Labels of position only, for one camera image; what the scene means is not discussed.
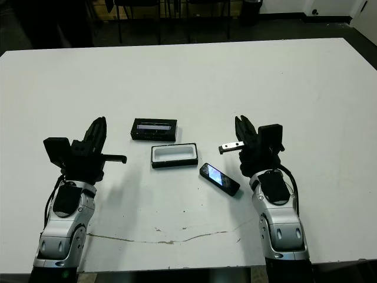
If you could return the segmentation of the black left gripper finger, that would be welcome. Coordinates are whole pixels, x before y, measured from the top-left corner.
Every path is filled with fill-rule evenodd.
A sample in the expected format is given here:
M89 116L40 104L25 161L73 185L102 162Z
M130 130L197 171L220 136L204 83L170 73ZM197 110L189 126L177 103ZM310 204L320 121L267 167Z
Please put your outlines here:
M102 118L95 119L85 133L83 142L90 147L97 147L100 144L102 135Z
M99 117L95 122L95 152L100 154L107 136L107 122L105 117Z

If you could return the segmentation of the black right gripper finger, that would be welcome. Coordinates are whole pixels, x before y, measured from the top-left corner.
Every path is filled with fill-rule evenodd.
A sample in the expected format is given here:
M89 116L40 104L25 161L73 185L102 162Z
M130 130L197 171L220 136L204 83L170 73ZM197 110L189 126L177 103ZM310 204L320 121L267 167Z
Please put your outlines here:
M236 116L235 117L235 131L236 131L236 137L238 141L243 142L244 141L244 116Z
M241 138L244 143L254 143L257 140L257 131L250 120L244 116L240 116L241 121Z

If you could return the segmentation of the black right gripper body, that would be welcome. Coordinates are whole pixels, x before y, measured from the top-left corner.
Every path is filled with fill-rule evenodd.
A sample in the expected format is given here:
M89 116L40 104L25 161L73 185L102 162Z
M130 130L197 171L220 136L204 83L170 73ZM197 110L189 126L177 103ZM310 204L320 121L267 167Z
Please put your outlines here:
M251 141L236 141L219 146L219 153L239 151L240 170L243 176L252 177L265 170L277 169L280 164L279 153L285 150L281 142L262 142L259 137Z

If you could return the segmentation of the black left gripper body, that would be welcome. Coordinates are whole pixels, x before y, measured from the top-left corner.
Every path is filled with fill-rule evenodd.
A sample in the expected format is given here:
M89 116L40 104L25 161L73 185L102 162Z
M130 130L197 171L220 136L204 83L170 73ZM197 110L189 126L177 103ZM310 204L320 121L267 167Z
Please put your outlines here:
M106 162L126 164L127 157L120 154L103 154L104 142L73 140L69 155L62 163L61 173L66 180L77 180L94 185L102 181Z

